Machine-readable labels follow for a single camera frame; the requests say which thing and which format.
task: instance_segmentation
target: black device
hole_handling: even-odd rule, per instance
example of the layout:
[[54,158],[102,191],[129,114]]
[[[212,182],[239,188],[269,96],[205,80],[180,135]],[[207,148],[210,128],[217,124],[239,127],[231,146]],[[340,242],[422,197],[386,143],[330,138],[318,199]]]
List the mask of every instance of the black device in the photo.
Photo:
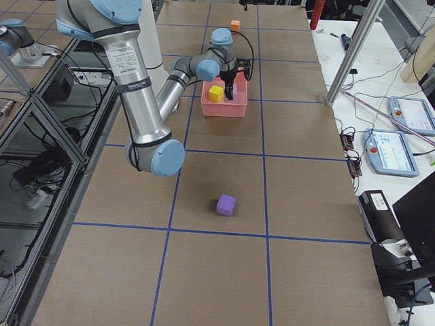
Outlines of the black device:
[[393,209],[415,257],[435,286],[435,173],[395,202]]
[[[394,298],[398,308],[411,306],[415,293],[426,285],[428,280],[422,278],[402,285],[386,285],[386,281],[405,273],[407,270],[418,269],[420,267],[419,262],[412,261],[407,257],[398,258],[377,243],[372,243],[370,248],[372,249],[373,261],[375,262],[383,296]],[[425,289],[419,294],[414,305],[422,306],[433,303],[429,289]]]
[[366,219],[364,224],[368,223],[366,230],[373,240],[383,242],[404,238],[382,190],[363,192],[358,199]]
[[[435,285],[435,173],[393,204],[393,210],[418,261],[398,265],[372,247],[379,283],[384,295],[394,297],[399,308],[411,305],[413,296],[428,282]],[[433,304],[429,288],[421,292],[416,305]]]
[[66,66],[59,76],[48,86],[42,98],[45,101],[67,100],[74,85],[74,77]]

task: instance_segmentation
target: orange post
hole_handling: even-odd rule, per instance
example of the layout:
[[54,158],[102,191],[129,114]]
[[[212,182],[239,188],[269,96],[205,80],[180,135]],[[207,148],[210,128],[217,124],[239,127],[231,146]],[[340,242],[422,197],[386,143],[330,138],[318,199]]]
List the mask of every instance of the orange post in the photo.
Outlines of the orange post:
[[310,29],[315,30],[319,22],[321,12],[324,9],[325,0],[316,0],[313,15],[311,15]]

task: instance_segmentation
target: black monitor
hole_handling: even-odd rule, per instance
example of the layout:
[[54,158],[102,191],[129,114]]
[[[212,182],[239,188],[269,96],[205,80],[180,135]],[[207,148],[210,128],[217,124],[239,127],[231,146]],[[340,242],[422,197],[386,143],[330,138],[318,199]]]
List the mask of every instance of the black monitor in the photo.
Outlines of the black monitor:
[[[422,286],[435,285],[435,173],[394,203],[393,210],[418,261],[397,258],[375,243],[372,254],[383,294],[403,308]],[[429,291],[421,293],[417,305],[433,303]]]
[[415,257],[428,270],[426,277],[435,286],[435,173],[394,203],[393,210]]

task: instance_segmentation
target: aluminum pole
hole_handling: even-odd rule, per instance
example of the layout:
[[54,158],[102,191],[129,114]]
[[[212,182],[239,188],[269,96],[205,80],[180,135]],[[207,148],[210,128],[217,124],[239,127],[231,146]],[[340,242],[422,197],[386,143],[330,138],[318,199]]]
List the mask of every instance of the aluminum pole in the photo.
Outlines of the aluminum pole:
[[385,0],[372,0],[368,4],[366,12],[362,16],[360,23],[358,23],[355,32],[353,33],[355,37],[352,40],[351,46],[347,50],[343,62],[341,63],[340,68],[338,68],[337,74],[332,82],[331,88],[325,99],[326,105],[332,106],[332,104],[334,104],[334,101],[337,98],[340,89],[343,87],[345,79],[355,62],[358,53],[360,53],[361,47],[363,46],[384,3]]
[[394,123],[395,125],[405,129],[406,131],[408,131],[409,133],[419,137],[422,141],[425,141],[426,143],[430,144],[431,146],[435,147],[435,142],[431,141],[429,138],[426,138],[424,136],[422,136],[421,134],[419,134],[418,132],[415,132],[413,129],[409,128],[406,124],[403,124],[402,122],[396,121],[395,119],[393,119],[392,117],[390,117],[388,114],[383,113],[382,111],[379,111],[377,108],[372,107],[370,104],[364,102],[363,100],[359,99],[358,97],[352,95],[351,93],[343,90],[343,93],[345,93],[348,97],[352,98],[353,100],[365,105],[367,108],[373,110],[374,112],[376,112],[379,115],[382,115],[383,117],[386,117],[389,121],[391,121],[392,123]]
[[2,51],[0,51],[0,68],[2,68],[6,75],[12,79],[22,93],[29,93],[32,86]]

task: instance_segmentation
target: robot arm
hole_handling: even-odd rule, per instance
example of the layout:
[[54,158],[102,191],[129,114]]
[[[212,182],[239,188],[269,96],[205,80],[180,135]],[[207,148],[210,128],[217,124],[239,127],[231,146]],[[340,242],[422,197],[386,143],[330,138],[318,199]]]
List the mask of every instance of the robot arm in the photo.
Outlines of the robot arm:
[[26,62],[32,63],[42,57],[35,40],[21,20],[12,18],[0,22],[0,51],[11,56],[18,49]]
[[230,31],[216,30],[206,54],[177,60],[155,97],[137,41],[141,0],[58,0],[57,6],[60,32],[105,48],[117,91],[133,125],[133,143],[126,146],[128,161],[138,170],[162,177],[177,173],[184,161],[184,147],[171,139],[171,129],[164,121],[192,77],[211,81],[222,72],[228,89],[232,87],[237,61]]

